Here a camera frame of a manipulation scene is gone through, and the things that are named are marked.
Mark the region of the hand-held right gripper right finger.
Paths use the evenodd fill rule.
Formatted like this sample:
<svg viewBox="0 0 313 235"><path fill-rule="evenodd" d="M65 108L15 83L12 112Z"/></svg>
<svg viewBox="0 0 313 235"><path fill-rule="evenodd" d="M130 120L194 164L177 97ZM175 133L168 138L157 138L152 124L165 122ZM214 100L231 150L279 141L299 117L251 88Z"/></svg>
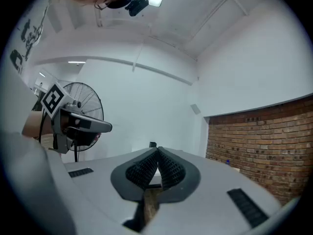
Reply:
<svg viewBox="0 0 313 235"><path fill-rule="evenodd" d="M157 149L157 166L163 189L157 198L159 204L182 202L200 184L201 174L195 165L161 146Z"/></svg>

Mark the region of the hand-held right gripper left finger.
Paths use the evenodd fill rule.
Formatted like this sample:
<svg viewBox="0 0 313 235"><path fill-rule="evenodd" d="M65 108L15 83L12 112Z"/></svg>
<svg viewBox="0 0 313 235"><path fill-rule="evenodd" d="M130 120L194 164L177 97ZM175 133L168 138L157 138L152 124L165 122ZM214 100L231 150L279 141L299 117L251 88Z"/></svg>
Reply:
<svg viewBox="0 0 313 235"><path fill-rule="evenodd" d="M157 171L158 149L148 149L143 154L117 166L111 173L111 183L124 200L140 202Z"/></svg>

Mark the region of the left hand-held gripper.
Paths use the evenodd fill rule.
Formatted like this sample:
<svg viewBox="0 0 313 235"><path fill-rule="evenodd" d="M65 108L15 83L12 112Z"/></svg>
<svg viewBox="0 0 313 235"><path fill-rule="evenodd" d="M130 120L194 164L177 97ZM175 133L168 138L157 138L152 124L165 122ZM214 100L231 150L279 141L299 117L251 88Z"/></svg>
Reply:
<svg viewBox="0 0 313 235"><path fill-rule="evenodd" d="M45 116L51 119L53 143L49 150L66 154L73 140L65 133L66 129L79 132L108 133L112 125L108 122L82 115L78 110L81 107L59 83L54 83L44 95L41 104Z"/></svg>

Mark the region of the person's left forearm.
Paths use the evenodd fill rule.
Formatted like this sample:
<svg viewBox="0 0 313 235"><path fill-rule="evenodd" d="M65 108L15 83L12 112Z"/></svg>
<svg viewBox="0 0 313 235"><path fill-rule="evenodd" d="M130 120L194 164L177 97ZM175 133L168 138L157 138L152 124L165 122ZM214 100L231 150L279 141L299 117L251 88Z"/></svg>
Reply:
<svg viewBox="0 0 313 235"><path fill-rule="evenodd" d="M32 111L26 120L23 127L22 134L26 137L35 138L39 136L40 126L42 122L42 112ZM51 119L49 116L45 117L42 126L42 135L52 134Z"/></svg>

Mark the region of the black standing fan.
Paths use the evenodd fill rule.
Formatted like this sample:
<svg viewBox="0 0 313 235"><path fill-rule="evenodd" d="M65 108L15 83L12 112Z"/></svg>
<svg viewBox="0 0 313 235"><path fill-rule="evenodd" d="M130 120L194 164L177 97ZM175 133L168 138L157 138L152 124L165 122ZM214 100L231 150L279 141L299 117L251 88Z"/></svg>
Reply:
<svg viewBox="0 0 313 235"><path fill-rule="evenodd" d="M66 92L74 98L81 106L79 112L97 120L103 120L103 107L97 93L87 84L80 82L72 82L64 86ZM74 153L74 161L79 161L81 152L91 148L101 137L100 133L84 133L74 129L66 129L65 133L73 140L68 148L69 151Z"/></svg>

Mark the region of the person in white shirt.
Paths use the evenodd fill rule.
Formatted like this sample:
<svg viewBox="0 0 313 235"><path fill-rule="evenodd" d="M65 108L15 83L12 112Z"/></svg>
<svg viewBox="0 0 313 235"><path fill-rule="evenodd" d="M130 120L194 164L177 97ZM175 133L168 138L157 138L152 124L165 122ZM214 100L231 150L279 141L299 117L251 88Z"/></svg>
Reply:
<svg viewBox="0 0 313 235"><path fill-rule="evenodd" d="M1 209L8 211L15 235L75 235L45 150L22 134L37 100L22 76L40 38L47 4L36 1L27 8L0 58Z"/></svg>

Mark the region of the thin worn eyeglasses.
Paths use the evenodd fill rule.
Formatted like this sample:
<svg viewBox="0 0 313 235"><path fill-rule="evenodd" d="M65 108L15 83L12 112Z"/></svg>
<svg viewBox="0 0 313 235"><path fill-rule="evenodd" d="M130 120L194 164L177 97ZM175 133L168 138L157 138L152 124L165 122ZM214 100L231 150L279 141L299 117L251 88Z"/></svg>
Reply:
<svg viewBox="0 0 313 235"><path fill-rule="evenodd" d="M98 10L104 10L111 2L112 0L95 0L94 7Z"/></svg>

